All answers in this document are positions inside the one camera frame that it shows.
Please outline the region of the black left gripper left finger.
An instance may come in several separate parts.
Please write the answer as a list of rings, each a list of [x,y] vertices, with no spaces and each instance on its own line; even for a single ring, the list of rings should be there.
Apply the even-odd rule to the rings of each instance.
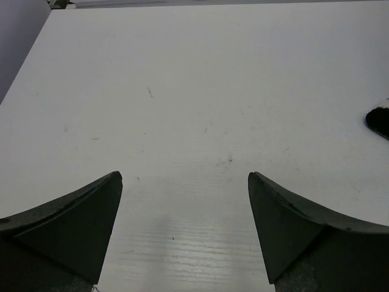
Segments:
[[[1,219],[1,291],[92,291],[122,196],[114,171]]]

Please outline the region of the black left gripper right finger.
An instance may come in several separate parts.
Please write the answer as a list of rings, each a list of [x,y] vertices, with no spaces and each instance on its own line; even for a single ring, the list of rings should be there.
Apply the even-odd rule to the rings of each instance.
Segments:
[[[258,172],[248,191],[277,291],[387,291],[388,227],[328,209]]]

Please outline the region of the zebra print pillowcase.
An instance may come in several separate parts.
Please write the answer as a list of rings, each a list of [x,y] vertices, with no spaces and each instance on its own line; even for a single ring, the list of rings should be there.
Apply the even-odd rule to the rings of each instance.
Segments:
[[[374,133],[389,138],[389,109],[388,99],[381,101],[365,116],[365,125]]]

